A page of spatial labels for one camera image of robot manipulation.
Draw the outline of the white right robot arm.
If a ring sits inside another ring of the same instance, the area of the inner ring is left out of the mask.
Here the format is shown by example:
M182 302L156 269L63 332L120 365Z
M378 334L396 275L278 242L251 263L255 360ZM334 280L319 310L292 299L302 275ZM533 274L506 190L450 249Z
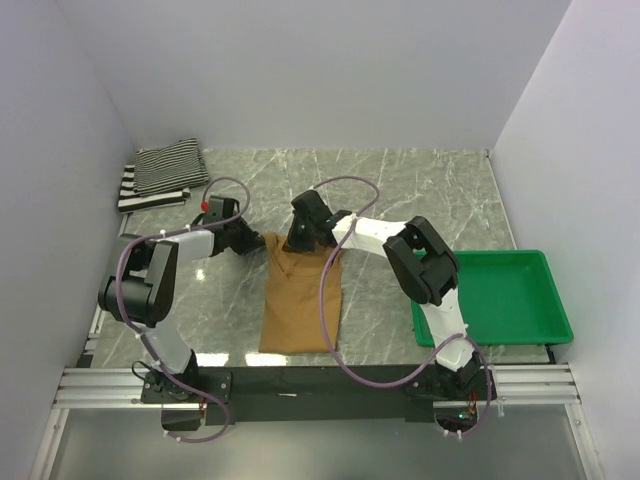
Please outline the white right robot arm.
M320 194L307 190L291 201L293 224L286 247L306 253L316 246L329 247L318 293L321 331L337 365L358 383L378 389L391 389L418 381L431 370L435 388L446 399L460 399L474 386L477 373L487 372L476 344L467 333L459 304L459 261L432 224L416 216L402 222L365 218L360 211L333 213ZM325 320L325 286L330 268L343 249L379 255L388 260L403 293L418 304L427 320L435 349L428 360L407 376L376 382L348 367L335 349Z

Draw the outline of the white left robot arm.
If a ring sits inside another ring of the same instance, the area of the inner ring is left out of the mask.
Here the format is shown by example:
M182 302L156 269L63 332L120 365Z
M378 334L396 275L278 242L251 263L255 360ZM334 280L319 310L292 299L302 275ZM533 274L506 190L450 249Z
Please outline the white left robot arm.
M184 228L151 236L122 234L112 249L99 307L139 336L153 359L148 382L176 401L189 401L204 388L196 354L168 320L177 270L226 249L243 256L263 247L243 212L238 200L211 195Z

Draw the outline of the thin striped black tank top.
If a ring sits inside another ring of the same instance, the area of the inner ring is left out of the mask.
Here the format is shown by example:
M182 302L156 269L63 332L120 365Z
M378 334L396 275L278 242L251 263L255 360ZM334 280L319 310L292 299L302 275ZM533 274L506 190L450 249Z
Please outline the thin striped black tank top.
M139 150L135 154L134 185L141 196L164 194L209 182L209 173L196 138Z

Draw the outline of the wide striped black white tank top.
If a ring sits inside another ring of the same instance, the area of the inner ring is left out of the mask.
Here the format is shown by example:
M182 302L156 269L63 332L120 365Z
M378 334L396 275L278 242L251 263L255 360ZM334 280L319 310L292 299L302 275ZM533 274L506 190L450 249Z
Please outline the wide striped black white tank top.
M121 214L129 214L140 210L184 205L186 201L191 198L191 191L189 188L175 190L168 193L142 196L137 192L134 186L134 173L135 167L133 164L125 166L117 202L117 208Z

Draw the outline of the tan tank top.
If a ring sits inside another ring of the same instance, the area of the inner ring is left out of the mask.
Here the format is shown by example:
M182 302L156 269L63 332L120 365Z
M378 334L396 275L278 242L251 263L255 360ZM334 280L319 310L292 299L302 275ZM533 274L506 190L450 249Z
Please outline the tan tank top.
M311 253L283 250L286 238L263 235L268 259L264 315L258 351L275 354L327 353L337 341L342 309L342 265L335 259L325 278L324 315L319 318L319 287L329 247Z

